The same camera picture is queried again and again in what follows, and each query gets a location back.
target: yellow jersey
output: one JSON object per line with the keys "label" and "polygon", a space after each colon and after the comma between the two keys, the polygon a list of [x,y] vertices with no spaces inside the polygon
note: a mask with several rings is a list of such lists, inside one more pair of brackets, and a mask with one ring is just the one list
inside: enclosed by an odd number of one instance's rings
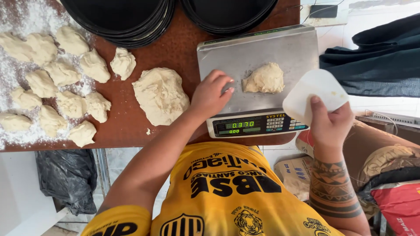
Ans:
{"label": "yellow jersey", "polygon": [[342,236],[288,192],[262,152],[226,142],[184,148],[160,214],[114,207],[82,236]]}

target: stainless steel scale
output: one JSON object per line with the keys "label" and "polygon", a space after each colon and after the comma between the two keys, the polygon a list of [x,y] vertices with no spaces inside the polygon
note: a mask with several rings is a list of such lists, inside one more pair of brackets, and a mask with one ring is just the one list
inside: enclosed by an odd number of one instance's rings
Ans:
{"label": "stainless steel scale", "polygon": [[[291,133],[308,129],[288,117],[282,108],[284,98],[309,70],[319,68],[315,27],[295,25],[239,37],[202,42],[197,46],[200,78],[219,69],[235,82],[226,86],[235,92],[217,115],[207,119],[212,138],[239,138]],[[242,80],[255,69],[275,62],[283,70],[281,93],[242,91]]]}

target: hand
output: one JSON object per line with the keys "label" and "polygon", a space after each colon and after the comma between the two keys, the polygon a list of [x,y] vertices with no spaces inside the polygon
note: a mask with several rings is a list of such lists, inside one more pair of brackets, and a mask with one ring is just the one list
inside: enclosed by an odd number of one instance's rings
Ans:
{"label": "hand", "polygon": [[212,70],[195,89],[188,110],[203,121],[216,115],[225,107],[235,90],[229,88],[221,95],[222,88],[233,81],[223,71]]}
{"label": "hand", "polygon": [[315,146],[343,148],[343,143],[352,127],[354,114],[346,102],[339,109],[328,113],[318,96],[311,98],[312,123],[311,134]]}

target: stack of pizza pans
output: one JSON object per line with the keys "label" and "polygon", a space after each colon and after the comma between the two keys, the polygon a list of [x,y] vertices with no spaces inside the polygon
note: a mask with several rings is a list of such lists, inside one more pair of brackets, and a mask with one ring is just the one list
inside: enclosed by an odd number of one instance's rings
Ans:
{"label": "stack of pizza pans", "polygon": [[146,46],[169,27],[175,0],[61,0],[87,31],[117,47]]}
{"label": "stack of pizza pans", "polygon": [[187,17],[210,34],[230,37],[262,23],[278,0],[181,0]]}

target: dough ball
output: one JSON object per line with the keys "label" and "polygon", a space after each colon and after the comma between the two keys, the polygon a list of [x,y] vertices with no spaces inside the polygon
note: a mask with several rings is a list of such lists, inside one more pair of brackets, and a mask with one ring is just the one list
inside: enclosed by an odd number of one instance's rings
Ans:
{"label": "dough ball", "polygon": [[111,68],[114,73],[121,76],[121,80],[126,80],[136,67],[136,58],[127,49],[118,47],[115,57],[111,61]]}
{"label": "dough ball", "polygon": [[22,131],[28,130],[32,121],[23,115],[0,113],[0,124],[5,131]]}
{"label": "dough ball", "polygon": [[33,51],[31,46],[26,42],[16,38],[9,32],[0,34],[0,45],[10,56],[20,60],[30,62],[32,61]]}
{"label": "dough ball", "polygon": [[66,53],[80,56],[89,51],[89,45],[84,37],[69,26],[60,27],[55,37]]}
{"label": "dough ball", "polygon": [[54,85],[53,80],[48,76],[46,71],[36,70],[26,74],[26,80],[33,90],[34,94],[39,97],[55,97],[58,92],[57,86]]}
{"label": "dough ball", "polygon": [[147,119],[154,126],[170,125],[188,107],[188,96],[182,90],[182,78],[168,68],[143,71],[132,83],[134,94]]}
{"label": "dough ball", "polygon": [[256,69],[242,81],[244,92],[280,93],[283,91],[283,71],[277,63],[269,62]]}
{"label": "dough ball", "polygon": [[86,101],[70,91],[57,93],[57,105],[70,118],[82,118],[87,112]]}
{"label": "dough ball", "polygon": [[57,130],[67,128],[67,121],[50,106],[42,105],[38,115],[41,128],[52,138],[57,136]]}
{"label": "dough ball", "polygon": [[57,46],[54,44],[53,37],[45,34],[32,33],[26,38],[26,43],[32,47],[32,59],[37,65],[42,66],[55,60]]}
{"label": "dough ball", "polygon": [[95,143],[92,140],[95,133],[95,126],[88,121],[83,121],[81,124],[70,130],[68,138],[77,146],[83,147],[84,145]]}
{"label": "dough ball", "polygon": [[32,89],[25,91],[22,87],[17,87],[10,92],[14,102],[19,104],[23,109],[33,110],[37,106],[42,105],[42,99],[34,94]]}
{"label": "dough ball", "polygon": [[80,66],[87,76],[100,83],[105,83],[111,78],[105,60],[99,56],[96,49],[83,54],[80,59]]}
{"label": "dough ball", "polygon": [[55,86],[74,84],[81,79],[81,74],[73,66],[63,62],[51,62],[44,69],[50,74]]}
{"label": "dough ball", "polygon": [[111,102],[106,100],[100,93],[94,92],[86,95],[87,113],[95,120],[104,123],[107,119],[107,110],[111,110]]}

